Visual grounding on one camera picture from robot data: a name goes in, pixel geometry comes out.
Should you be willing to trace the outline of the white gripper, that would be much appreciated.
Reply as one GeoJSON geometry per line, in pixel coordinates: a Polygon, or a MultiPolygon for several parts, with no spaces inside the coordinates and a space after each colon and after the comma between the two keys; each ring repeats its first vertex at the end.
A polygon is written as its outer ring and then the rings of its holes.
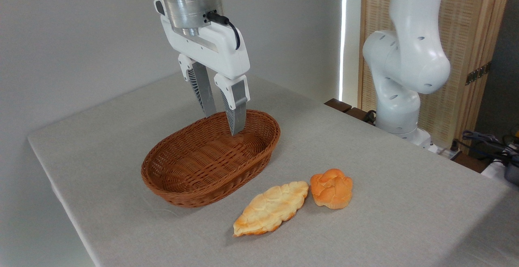
{"type": "Polygon", "coordinates": [[[240,40],[237,50],[234,30],[215,22],[200,27],[198,36],[176,33],[164,15],[161,15],[161,23],[170,45],[182,53],[178,56],[180,69],[204,115],[210,117],[217,112],[208,67],[217,72],[214,81],[223,97],[231,135],[241,132],[245,126],[246,103],[250,101],[248,80],[244,75],[250,69],[250,62],[244,40],[240,40]]]}

